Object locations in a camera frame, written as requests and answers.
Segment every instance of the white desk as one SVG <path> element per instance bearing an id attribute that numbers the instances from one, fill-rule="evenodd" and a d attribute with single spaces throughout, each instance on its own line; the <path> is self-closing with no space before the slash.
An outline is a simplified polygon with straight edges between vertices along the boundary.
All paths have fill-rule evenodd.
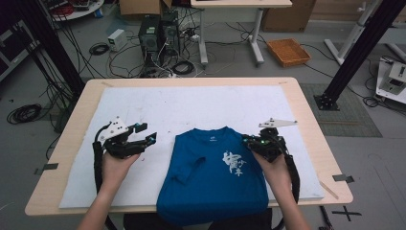
<path id="1" fill-rule="evenodd" d="M 255 22 L 255 29 L 253 30 L 253 34 L 249 36 L 249 43 L 256 57 L 256 65 L 259 66 L 264 63 L 257 43 L 263 8 L 286 8 L 292 6 L 292 3 L 289 0 L 191 0 L 191 3 L 193 7 L 203 10 L 200 12 L 199 37 L 200 61 L 203 66 L 206 66 L 209 63 L 204 39 L 205 22 Z"/>

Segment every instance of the hand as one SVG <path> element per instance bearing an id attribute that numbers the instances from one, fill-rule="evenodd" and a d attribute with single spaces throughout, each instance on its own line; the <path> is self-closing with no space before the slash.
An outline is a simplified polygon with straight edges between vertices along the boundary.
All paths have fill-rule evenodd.
<path id="1" fill-rule="evenodd" d="M 255 152 L 253 154 L 264 171 L 265 177 L 271 187 L 282 186 L 290 190 L 291 179 L 283 154 L 279 155 L 272 163 L 269 163 L 263 156 Z"/>
<path id="2" fill-rule="evenodd" d="M 126 159 L 119 159 L 106 152 L 102 160 L 102 188 L 117 192 L 120 185 L 128 174 L 131 165 L 140 157 L 140 154 L 132 155 Z"/>

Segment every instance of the metal pole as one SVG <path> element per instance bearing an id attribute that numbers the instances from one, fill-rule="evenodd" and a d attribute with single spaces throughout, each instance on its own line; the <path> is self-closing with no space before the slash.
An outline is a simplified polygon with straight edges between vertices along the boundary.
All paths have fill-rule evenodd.
<path id="1" fill-rule="evenodd" d="M 338 53 L 338 58 L 345 58 L 345 55 L 349 51 L 353 42 L 358 39 L 358 36 L 362 33 L 365 28 L 365 23 L 367 22 L 368 18 L 372 14 L 373 9 L 375 9 L 376 5 L 378 5 L 378 0 L 374 0 L 370 3 L 367 8 L 365 9 L 364 13 L 362 13 L 361 17 L 359 18 L 358 22 L 352 29 L 349 38 L 344 42 L 343 47 L 341 48 L 340 52 Z"/>
<path id="2" fill-rule="evenodd" d="M 336 107 L 340 94 L 405 5 L 406 0 L 382 1 L 323 95 L 315 96 L 319 109 L 331 110 Z"/>
<path id="3" fill-rule="evenodd" d="M 77 100 L 85 84 L 43 13 L 39 1 L 14 0 L 10 4 L 21 14 L 24 23 L 47 52 Z"/>

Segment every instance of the wooden table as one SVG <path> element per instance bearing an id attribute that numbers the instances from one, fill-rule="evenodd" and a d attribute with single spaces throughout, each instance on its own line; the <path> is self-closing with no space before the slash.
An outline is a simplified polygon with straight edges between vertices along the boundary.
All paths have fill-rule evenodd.
<path id="1" fill-rule="evenodd" d="M 223 0 L 196 1 L 191 0 L 193 7 L 202 9 L 200 12 L 199 51 L 200 62 L 205 67 L 209 61 L 205 44 L 205 23 L 207 22 L 255 22 L 255 28 L 248 37 L 248 42 L 256 57 L 256 65 L 264 63 L 257 43 L 260 21 L 264 8 L 291 7 L 290 0 Z"/>
<path id="2" fill-rule="evenodd" d="M 64 129 L 48 164 L 58 163 L 56 170 L 44 171 L 26 207 L 29 216 L 83 214 L 87 208 L 59 209 L 73 161 L 79 151 L 83 136 L 107 87 L 174 87 L 219 85 L 279 85 L 287 98 L 304 144 L 324 188 L 325 198 L 301 201 L 300 205 L 344 204 L 352 202 L 352 194 L 345 181 L 336 182 L 333 175 L 341 174 L 306 102 L 298 82 L 293 78 L 206 78 L 206 79 L 137 79 L 91 80 L 87 82 L 71 118 Z M 111 212 L 153 212 L 155 207 L 120 207 Z"/>

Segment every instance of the desk leg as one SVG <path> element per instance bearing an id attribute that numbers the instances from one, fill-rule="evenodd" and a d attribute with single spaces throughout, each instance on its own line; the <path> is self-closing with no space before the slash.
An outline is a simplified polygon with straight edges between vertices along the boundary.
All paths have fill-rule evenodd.
<path id="1" fill-rule="evenodd" d="M 260 53 L 259 46 L 257 43 L 257 37 L 258 37 L 258 32 L 259 32 L 259 27 L 260 27 L 260 20 L 262 19 L 262 13 L 263 13 L 263 9 L 259 8 L 257 11 L 257 18 L 255 21 L 254 33 L 249 36 L 249 42 L 254 51 L 254 55 L 257 60 L 257 66 L 264 63 L 262 54 Z"/>
<path id="2" fill-rule="evenodd" d="M 209 63 L 209 60 L 207 59 L 206 43 L 204 41 L 204 10 L 200 11 L 199 51 L 200 63 L 202 63 L 203 69 L 206 69 L 206 65 Z"/>

